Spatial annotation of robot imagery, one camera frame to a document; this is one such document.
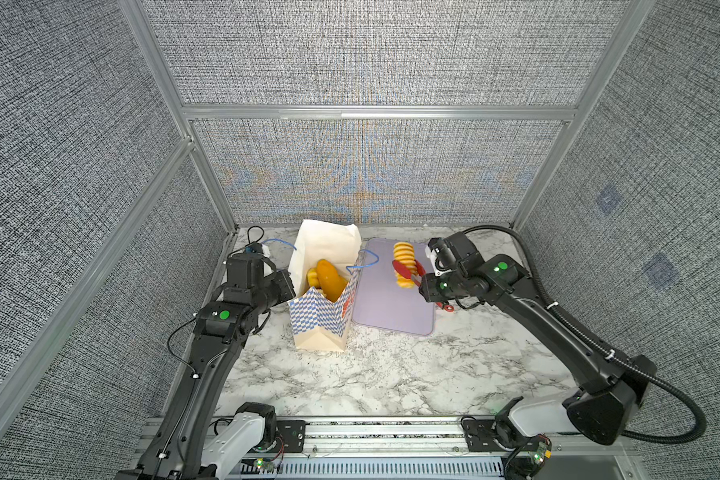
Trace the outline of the round yellow tart bread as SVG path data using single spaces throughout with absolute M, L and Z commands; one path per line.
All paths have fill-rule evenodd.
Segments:
M 320 289 L 320 281 L 319 276 L 317 273 L 317 270 L 315 268 L 310 268 L 307 272 L 307 282 L 311 288 Z

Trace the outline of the ridged spiral bread roll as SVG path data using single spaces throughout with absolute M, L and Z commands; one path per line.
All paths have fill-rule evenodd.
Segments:
M 416 286 L 411 278 L 418 274 L 415 251 L 411 243 L 397 242 L 393 246 L 393 268 L 400 288 L 412 289 Z

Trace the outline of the long baguette loaf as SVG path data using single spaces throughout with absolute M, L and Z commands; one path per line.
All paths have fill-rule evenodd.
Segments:
M 347 287 L 348 281 L 339 274 L 336 267 L 328 260 L 319 260 L 315 270 L 320 288 L 326 298 L 333 303 L 337 302 Z

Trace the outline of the blue checkered paper bag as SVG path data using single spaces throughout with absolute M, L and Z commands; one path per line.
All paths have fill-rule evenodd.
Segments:
M 294 344 L 310 351 L 346 349 L 361 274 L 379 262 L 362 247 L 359 228 L 319 220 L 304 220 L 296 239 L 288 244 L 287 266 L 296 296 L 287 302 Z M 332 295 L 308 283 L 308 271 L 329 263 L 344 287 Z

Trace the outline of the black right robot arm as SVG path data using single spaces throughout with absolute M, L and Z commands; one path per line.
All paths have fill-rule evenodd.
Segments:
M 436 237 L 425 249 L 434 272 L 423 276 L 420 294 L 429 303 L 474 297 L 518 321 L 571 373 L 576 387 L 544 398 L 517 397 L 495 417 L 494 431 L 505 448 L 515 448 L 538 434 L 580 433 L 611 445 L 642 406 L 646 380 L 618 365 L 627 355 L 597 339 L 603 353 L 576 336 L 593 333 L 577 320 L 569 326 L 555 318 L 529 272 L 512 257 L 486 260 L 463 233 Z

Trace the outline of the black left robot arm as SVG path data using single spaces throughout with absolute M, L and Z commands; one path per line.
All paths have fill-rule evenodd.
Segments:
M 223 479 L 253 449 L 277 439 L 273 406 L 248 402 L 209 441 L 208 429 L 234 363 L 263 314 L 295 296 L 289 273 L 254 242 L 226 259 L 227 277 L 191 320 L 193 339 L 185 372 L 153 440 L 119 479 Z

